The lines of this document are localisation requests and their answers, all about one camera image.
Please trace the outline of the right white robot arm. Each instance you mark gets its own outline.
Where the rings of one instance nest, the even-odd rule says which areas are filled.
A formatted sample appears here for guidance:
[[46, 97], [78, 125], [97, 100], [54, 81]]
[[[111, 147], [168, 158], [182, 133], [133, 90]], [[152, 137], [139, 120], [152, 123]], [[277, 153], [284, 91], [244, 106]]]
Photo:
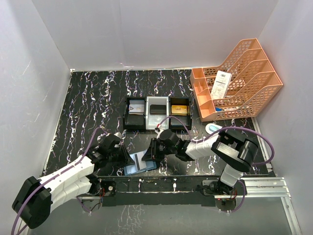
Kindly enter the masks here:
[[211, 154], [221, 158], [226, 166], [217, 181], [201, 188], [209, 194], [230, 195], [235, 184], [252, 168], [259, 145], [236, 130], [218, 130], [207, 140], [183, 140], [171, 130], [161, 130], [152, 138], [142, 161], [161, 162], [166, 155], [175, 155], [189, 162]]

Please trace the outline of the packaged nail clipper blister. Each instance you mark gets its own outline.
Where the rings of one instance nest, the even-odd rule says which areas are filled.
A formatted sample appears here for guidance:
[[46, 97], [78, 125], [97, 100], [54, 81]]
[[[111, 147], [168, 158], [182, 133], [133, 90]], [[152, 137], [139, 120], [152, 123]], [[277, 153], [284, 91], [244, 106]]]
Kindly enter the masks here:
[[214, 133], [215, 131], [217, 130], [220, 130], [222, 127], [217, 125], [217, 124], [214, 124], [214, 123], [209, 123], [205, 126], [205, 131], [207, 132], [207, 134], [212, 134]]

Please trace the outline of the blue leather card holder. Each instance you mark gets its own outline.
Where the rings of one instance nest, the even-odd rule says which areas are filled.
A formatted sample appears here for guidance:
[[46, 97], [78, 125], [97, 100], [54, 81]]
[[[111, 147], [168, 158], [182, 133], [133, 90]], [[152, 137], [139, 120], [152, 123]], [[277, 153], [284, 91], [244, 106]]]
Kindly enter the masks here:
[[145, 171], [149, 170], [154, 170], [156, 169], [157, 165], [156, 162], [153, 161], [135, 161], [134, 165], [128, 165], [124, 167], [124, 175], [129, 176], [129, 175], [134, 175], [138, 173], [142, 173]]

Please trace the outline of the orange mesh file organizer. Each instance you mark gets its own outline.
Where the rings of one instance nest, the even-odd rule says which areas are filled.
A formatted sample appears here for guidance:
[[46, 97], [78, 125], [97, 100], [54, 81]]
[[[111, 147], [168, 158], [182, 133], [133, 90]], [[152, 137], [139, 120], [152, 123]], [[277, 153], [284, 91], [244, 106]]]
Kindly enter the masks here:
[[[225, 98], [212, 96], [219, 71], [232, 75]], [[216, 67], [193, 68], [190, 82], [202, 122], [256, 117], [283, 87], [258, 39], [238, 42]]]

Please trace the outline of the three-compartment black white tray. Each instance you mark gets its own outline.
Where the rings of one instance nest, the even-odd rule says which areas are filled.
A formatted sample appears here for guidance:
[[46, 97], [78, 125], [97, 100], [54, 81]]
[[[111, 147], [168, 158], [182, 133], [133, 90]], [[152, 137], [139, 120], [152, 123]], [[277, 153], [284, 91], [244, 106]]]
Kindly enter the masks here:
[[191, 130], [191, 100], [188, 97], [146, 96], [125, 100], [123, 128], [150, 131], [158, 124], [171, 130]]

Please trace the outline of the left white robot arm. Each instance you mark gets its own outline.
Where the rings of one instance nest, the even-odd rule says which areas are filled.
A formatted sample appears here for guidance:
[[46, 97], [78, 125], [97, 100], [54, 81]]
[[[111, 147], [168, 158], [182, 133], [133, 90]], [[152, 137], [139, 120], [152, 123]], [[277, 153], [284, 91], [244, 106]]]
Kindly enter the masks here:
[[83, 155], [67, 166], [39, 179], [27, 178], [12, 204], [17, 217], [11, 233], [20, 235], [25, 228], [37, 228], [54, 209], [89, 193], [98, 183], [95, 173], [108, 164], [118, 167], [135, 164], [121, 138], [113, 134], [105, 136], [99, 144], [90, 142]]

